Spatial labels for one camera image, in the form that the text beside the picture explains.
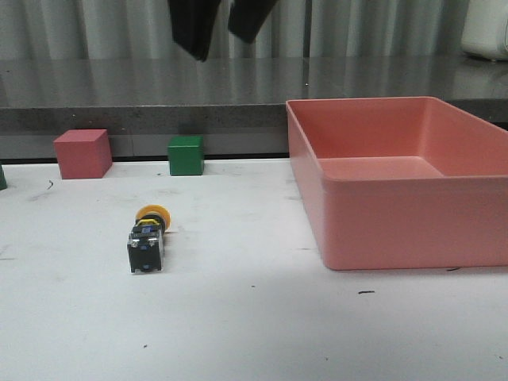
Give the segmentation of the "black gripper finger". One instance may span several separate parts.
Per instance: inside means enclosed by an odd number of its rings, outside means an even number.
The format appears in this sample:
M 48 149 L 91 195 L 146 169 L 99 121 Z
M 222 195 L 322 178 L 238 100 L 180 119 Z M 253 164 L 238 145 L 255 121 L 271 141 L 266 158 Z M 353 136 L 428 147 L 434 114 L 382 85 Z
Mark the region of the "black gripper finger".
M 168 0 L 173 41 L 197 61 L 206 61 L 221 0 Z
M 277 0 L 237 0 L 230 7 L 228 30 L 245 43 L 253 43 Z

